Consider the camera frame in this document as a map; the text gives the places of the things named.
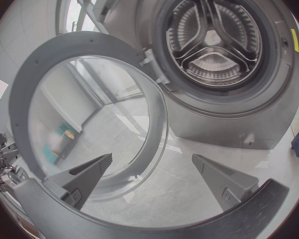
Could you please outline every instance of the front-load washing machine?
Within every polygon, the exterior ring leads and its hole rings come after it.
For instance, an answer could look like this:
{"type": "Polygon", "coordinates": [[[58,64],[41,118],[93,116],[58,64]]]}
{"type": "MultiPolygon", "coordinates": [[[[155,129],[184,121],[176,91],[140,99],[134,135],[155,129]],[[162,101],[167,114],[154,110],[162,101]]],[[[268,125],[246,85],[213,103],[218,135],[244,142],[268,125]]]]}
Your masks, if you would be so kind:
{"type": "Polygon", "coordinates": [[[273,149],[299,106],[299,31],[281,0],[107,0],[98,20],[144,55],[176,136],[273,149]]]}

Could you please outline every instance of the wall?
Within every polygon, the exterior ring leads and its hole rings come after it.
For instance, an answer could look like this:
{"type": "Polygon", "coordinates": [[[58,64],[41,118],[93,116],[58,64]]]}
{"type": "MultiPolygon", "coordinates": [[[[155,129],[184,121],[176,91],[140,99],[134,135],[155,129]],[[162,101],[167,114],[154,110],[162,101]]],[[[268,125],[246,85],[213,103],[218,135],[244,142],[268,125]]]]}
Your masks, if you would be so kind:
{"type": "Polygon", "coordinates": [[[0,132],[7,132],[8,137],[11,86],[31,52],[55,36],[56,1],[15,0],[0,20],[0,80],[9,84],[0,99],[0,132]]]}
{"type": "Polygon", "coordinates": [[[96,106],[64,67],[52,71],[41,89],[52,106],[77,132],[82,130],[83,122],[96,110],[96,106]]]}

